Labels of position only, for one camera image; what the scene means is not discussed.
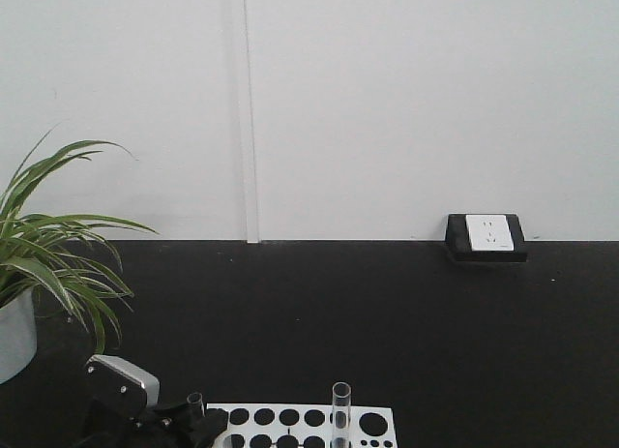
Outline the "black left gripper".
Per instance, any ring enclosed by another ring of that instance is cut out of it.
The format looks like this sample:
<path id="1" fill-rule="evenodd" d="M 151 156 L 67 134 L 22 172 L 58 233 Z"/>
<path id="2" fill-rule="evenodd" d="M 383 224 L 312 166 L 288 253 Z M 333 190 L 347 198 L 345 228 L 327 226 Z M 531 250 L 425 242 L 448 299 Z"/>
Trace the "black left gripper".
<path id="1" fill-rule="evenodd" d="M 91 403 L 78 447 L 211 447 L 227 430 L 227 411 L 188 403 L 146 408 L 130 417 Z"/>

